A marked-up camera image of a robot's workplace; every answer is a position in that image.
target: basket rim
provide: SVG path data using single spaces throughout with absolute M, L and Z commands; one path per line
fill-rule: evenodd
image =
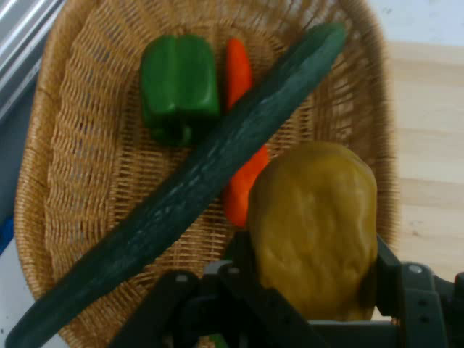
M 43 272 L 43 266 L 39 267 L 33 259 L 33 255 L 41 254 L 42 262 L 46 263 L 47 269 L 51 269 L 51 255 L 47 252 L 44 243 L 37 245 L 28 238 L 30 228 L 26 227 L 31 220 L 45 220 L 44 206 L 38 207 L 35 200 L 40 199 L 43 202 L 48 192 L 47 173 L 51 162 L 49 151 L 51 137 L 44 136 L 42 130 L 54 127 L 61 104 L 59 90 L 65 74 L 65 63 L 71 53 L 71 46 L 84 28 L 88 15 L 99 7 L 101 2 L 102 0 L 66 1 L 49 34 L 38 76 L 14 208 L 15 236 L 20 264 L 35 299 L 43 295 L 55 283 L 52 274 Z M 382 77 L 372 82 L 373 88 L 377 90 L 377 93 L 373 94 L 375 112 L 379 114 L 376 117 L 379 125 L 374 127 L 373 138 L 381 149 L 381 156 L 378 156 L 377 161 L 382 170 L 378 170 L 377 181 L 388 184 L 389 192 L 378 205 L 383 209 L 384 224 L 389 226 L 390 230 L 397 231 L 399 227 L 399 185 L 394 131 L 396 120 L 392 110 L 389 58 L 384 36 L 366 0 L 338 0 L 337 2 L 361 32 L 366 52 L 375 62 L 370 67 L 372 75 Z M 48 105 L 53 111 L 47 114 L 46 119 L 42 117 L 43 105 Z M 38 162 L 43 164 L 44 161 L 46 165 L 31 165 Z M 31 183 L 36 186 L 38 183 L 42 189 L 37 190 L 36 186 L 32 188 Z M 44 233 L 43 223 L 39 228 L 42 228 L 42 233 Z M 392 241 L 392 246 L 393 249 L 397 247 L 395 241 Z M 65 326 L 59 334 L 69 345 L 81 346 L 82 338 L 75 335 L 76 331 L 82 330 L 75 330 L 78 327 L 82 327 L 82 324 L 75 320 Z

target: wicker basket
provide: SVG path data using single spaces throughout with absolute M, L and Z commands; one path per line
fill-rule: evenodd
M 47 43 L 17 190 L 17 246 L 34 297 L 189 152 L 158 147 L 141 124 L 138 65 L 145 45 L 163 33 L 199 34 L 221 72 L 226 39 L 238 36 L 259 80 L 303 30 L 328 21 L 345 23 L 344 53 L 269 141 L 270 153 L 308 139 L 353 149 L 376 174 L 378 232 L 394 244 L 399 195 L 389 76 L 381 32 L 364 1 L 68 0 Z M 71 347 L 105 347 L 160 274 L 173 268 L 201 274 L 233 232 L 214 201 L 155 263 L 94 302 L 61 335 Z

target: screw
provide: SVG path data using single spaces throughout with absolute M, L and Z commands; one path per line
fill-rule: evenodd
M 229 268 L 229 273 L 230 274 L 239 274 L 240 270 L 237 267 L 231 267 L 231 268 Z
M 417 265 L 410 265 L 410 266 L 409 266 L 409 270 L 410 270 L 411 272 L 417 273 L 417 274 L 422 273 L 422 268 L 419 267 L 419 266 L 417 266 Z
M 179 274 L 177 277 L 175 277 L 175 281 L 178 283 L 186 283 L 189 281 L 189 277 L 187 277 L 185 274 Z

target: wooden table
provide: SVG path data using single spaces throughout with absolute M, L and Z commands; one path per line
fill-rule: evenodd
M 399 258 L 464 271 L 464 48 L 391 43 L 402 224 Z

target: white surface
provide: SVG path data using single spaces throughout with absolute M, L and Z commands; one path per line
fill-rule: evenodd
M 393 41 L 464 46 L 464 0 L 370 0 Z M 0 347 L 33 298 L 20 269 L 15 243 L 0 256 Z M 46 348 L 65 348 L 55 336 Z
M 392 41 L 464 46 L 464 0 L 370 0 Z
M 21 271 L 16 243 L 12 242 L 0 256 L 0 347 L 4 347 L 7 333 L 33 303 Z M 67 345 L 56 335 L 44 347 L 66 348 Z

